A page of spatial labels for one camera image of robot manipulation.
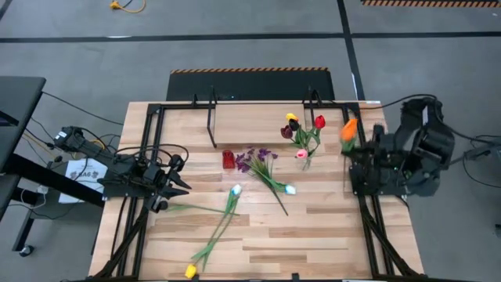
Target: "black table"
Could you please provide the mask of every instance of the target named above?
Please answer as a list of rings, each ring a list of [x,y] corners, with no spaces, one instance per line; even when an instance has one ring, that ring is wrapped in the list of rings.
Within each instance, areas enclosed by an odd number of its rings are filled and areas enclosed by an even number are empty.
[[[102,194],[68,179],[64,174],[44,168],[14,153],[24,130],[42,95],[45,78],[0,77],[0,111],[18,120],[17,126],[0,127],[0,220],[11,200],[21,201],[23,189],[17,187],[21,178],[47,186],[79,200],[104,207]],[[23,192],[23,202],[36,204],[41,194]],[[14,251],[20,251],[33,224],[34,216],[28,212]]]

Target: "red tulip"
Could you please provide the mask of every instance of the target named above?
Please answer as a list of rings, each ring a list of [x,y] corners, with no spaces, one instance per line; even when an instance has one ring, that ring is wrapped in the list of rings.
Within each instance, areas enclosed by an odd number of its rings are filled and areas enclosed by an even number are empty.
[[[321,115],[318,116],[318,117],[316,117],[316,119],[315,119],[315,127],[317,129],[322,129],[325,126],[326,126],[326,119],[323,118],[323,116],[321,116]]]

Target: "yellow tulip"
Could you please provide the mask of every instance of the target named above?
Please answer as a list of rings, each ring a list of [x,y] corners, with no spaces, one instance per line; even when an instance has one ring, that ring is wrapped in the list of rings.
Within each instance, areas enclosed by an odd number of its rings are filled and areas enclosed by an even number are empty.
[[[291,120],[291,119],[293,119],[293,120],[295,120],[295,121],[299,121],[299,118],[297,118],[297,117],[296,117],[296,115],[295,115],[295,114],[292,114],[292,113],[287,114],[287,115],[285,116],[285,119],[286,119],[287,121],[289,121],[289,120]]]
[[[189,265],[188,267],[186,267],[186,272],[185,272],[186,278],[192,279],[195,276],[195,274],[196,274],[196,266]]]

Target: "gray floor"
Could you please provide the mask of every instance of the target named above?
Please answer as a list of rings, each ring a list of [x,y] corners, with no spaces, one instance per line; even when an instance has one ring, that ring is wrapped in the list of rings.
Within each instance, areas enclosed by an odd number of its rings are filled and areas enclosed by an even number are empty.
[[[132,8],[139,4],[135,0]],[[13,0],[0,22],[0,37],[342,31],[336,2],[329,0],[149,0],[138,15],[112,12],[107,5],[98,0]],[[353,32],[501,30],[498,9],[364,7],[356,0],[346,0],[346,6]],[[496,122],[500,48],[500,38],[355,40],[367,99],[387,103],[433,93],[445,104],[445,120],[468,135],[501,131]],[[325,66],[331,69],[337,98],[355,98],[342,39],[0,44],[0,62],[0,75],[44,76],[45,91],[117,121],[130,101],[163,100],[169,72],[176,68]],[[398,126],[398,109],[385,110],[390,130]],[[42,98],[34,117],[51,133],[64,125],[97,134],[121,132],[49,97]],[[43,136],[37,125],[29,128]],[[468,148],[468,142],[457,138],[455,156]],[[24,141],[17,152],[39,161]],[[498,163],[468,165],[479,179],[501,185]],[[459,164],[442,174],[434,197],[409,201],[427,274],[499,280],[501,239],[493,226],[501,223],[501,190],[469,180]],[[0,223],[0,281],[83,278],[99,209],[75,208],[72,213],[81,219],[36,221],[28,240],[38,250],[21,258],[10,248],[25,212],[9,208]]]

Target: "white paper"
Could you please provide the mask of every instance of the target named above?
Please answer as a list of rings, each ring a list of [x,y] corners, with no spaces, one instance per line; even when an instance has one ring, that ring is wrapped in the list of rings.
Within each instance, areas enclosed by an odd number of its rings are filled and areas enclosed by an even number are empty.
[[[78,161],[68,161],[68,167],[65,176],[69,179],[75,179],[80,174],[80,172],[82,172],[84,167],[85,159]],[[103,178],[107,170],[108,168],[104,164],[101,164],[100,162],[89,158],[87,168],[85,168],[84,172],[82,172],[82,174],[76,181],[100,193],[103,193],[104,187],[103,185],[97,183],[97,179]],[[81,201],[77,198],[61,193],[59,196],[59,202],[61,204],[70,204],[78,203]]]

